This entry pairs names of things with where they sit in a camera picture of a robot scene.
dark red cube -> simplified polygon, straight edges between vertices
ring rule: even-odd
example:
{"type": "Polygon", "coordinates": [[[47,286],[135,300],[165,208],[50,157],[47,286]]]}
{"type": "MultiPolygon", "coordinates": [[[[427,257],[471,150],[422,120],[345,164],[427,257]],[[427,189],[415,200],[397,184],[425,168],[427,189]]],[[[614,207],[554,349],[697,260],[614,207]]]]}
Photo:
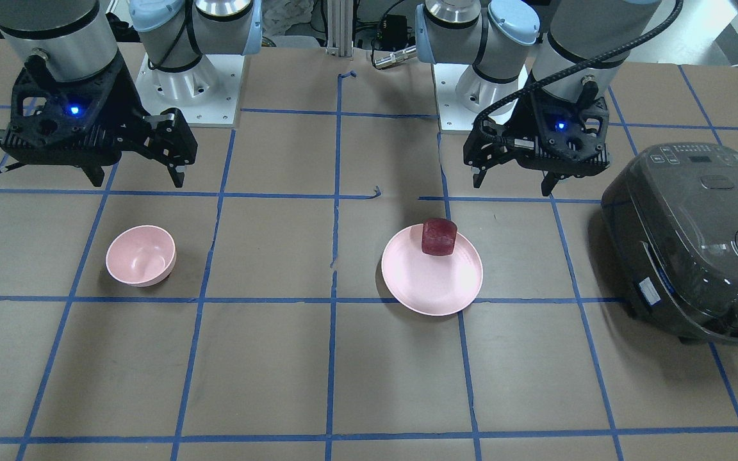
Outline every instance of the dark red cube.
{"type": "Polygon", "coordinates": [[[430,218],[423,223],[421,249],[432,256],[448,256],[454,253],[457,225],[448,219],[430,218]]]}

metal post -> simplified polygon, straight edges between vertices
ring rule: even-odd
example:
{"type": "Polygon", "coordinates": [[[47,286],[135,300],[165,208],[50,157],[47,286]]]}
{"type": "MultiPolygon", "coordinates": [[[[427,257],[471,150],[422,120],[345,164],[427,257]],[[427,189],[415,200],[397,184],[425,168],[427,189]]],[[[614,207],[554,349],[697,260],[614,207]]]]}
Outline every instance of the metal post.
{"type": "Polygon", "coordinates": [[[352,0],[330,0],[326,3],[329,37],[326,52],[341,58],[352,57],[352,0]]]}

sticker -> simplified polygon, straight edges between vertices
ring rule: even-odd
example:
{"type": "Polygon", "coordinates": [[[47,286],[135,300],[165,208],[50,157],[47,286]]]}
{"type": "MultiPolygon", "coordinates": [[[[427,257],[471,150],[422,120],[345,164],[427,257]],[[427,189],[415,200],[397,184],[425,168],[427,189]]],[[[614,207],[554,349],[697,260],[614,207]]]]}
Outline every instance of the sticker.
{"type": "Polygon", "coordinates": [[[648,306],[653,306],[661,301],[659,294],[657,294],[657,289],[654,288],[653,283],[651,283],[650,277],[645,277],[645,280],[642,280],[639,283],[639,291],[642,292],[642,295],[645,297],[645,301],[648,301],[648,306]]]}

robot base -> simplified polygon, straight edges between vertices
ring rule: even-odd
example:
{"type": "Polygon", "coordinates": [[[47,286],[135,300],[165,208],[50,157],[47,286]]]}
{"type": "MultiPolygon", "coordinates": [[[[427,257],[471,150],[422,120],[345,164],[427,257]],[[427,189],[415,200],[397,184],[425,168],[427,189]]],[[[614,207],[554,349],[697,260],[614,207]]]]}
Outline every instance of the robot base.
{"type": "MultiPolygon", "coordinates": [[[[463,105],[463,101],[460,101],[455,90],[457,88],[457,82],[460,81],[460,76],[463,75],[466,68],[468,68],[467,64],[433,65],[434,93],[437,97],[437,109],[440,114],[440,131],[443,133],[468,133],[472,130],[472,122],[477,117],[477,113],[468,110],[463,105]]],[[[515,90],[522,88],[527,79],[528,72],[525,70],[525,67],[522,67],[515,90]]],[[[504,113],[495,113],[497,115],[492,117],[495,122],[501,125],[507,122],[512,116],[514,104],[506,107],[509,109],[504,113]]]]}
{"type": "Polygon", "coordinates": [[[141,70],[135,79],[135,86],[141,103],[150,113],[160,113],[173,106],[181,109],[190,126],[209,126],[216,128],[235,127],[238,120],[241,81],[243,79],[244,56],[207,55],[214,65],[219,85],[208,97],[197,99],[194,104],[181,104],[162,97],[156,90],[156,78],[147,67],[147,55],[141,62],[141,70]]]}

